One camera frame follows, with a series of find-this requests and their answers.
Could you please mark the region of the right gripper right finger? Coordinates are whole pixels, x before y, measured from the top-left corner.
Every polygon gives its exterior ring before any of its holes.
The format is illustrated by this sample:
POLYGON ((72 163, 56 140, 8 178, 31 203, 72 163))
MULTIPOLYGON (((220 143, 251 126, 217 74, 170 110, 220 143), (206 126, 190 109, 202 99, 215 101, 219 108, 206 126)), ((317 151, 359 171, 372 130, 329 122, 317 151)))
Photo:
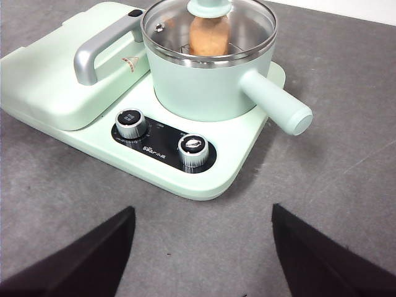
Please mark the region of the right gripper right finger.
POLYGON ((395 275, 356 255, 280 204, 272 208, 277 256, 292 296, 395 296, 395 275))

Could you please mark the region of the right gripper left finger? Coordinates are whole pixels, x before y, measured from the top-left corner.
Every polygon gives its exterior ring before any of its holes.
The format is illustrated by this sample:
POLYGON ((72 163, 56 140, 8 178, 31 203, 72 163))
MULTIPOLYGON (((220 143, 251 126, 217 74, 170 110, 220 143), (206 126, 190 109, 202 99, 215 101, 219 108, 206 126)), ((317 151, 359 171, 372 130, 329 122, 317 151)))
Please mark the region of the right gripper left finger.
POLYGON ((114 296, 129 260, 136 215, 126 207, 64 249, 1 283, 1 296, 114 296))

